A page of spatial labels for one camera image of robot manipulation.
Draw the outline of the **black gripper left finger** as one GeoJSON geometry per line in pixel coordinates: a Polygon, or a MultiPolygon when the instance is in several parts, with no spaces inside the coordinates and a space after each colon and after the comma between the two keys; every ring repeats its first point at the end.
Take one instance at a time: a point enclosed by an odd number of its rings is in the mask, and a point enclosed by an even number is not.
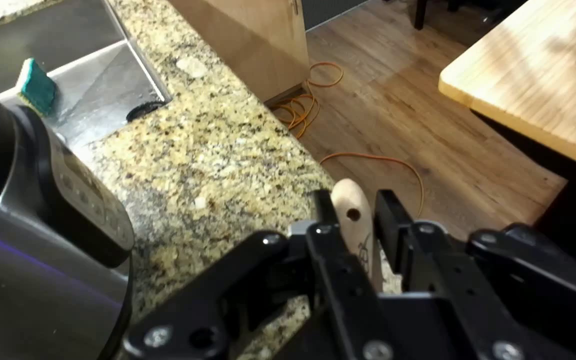
{"type": "Polygon", "coordinates": [[[285,236],[260,230],[137,321],[130,360],[231,360],[290,300],[310,300],[307,337],[323,355],[394,360],[397,347],[363,264],[347,247],[327,190],[312,193],[317,219],[285,236]]]}

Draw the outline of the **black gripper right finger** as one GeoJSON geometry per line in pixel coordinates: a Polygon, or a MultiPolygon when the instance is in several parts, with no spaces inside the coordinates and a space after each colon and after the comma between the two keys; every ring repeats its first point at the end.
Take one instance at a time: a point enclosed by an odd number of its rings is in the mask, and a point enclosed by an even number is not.
{"type": "Polygon", "coordinates": [[[376,193],[402,292],[384,302],[397,360],[576,360],[576,260],[524,224],[464,242],[376,193]]]}

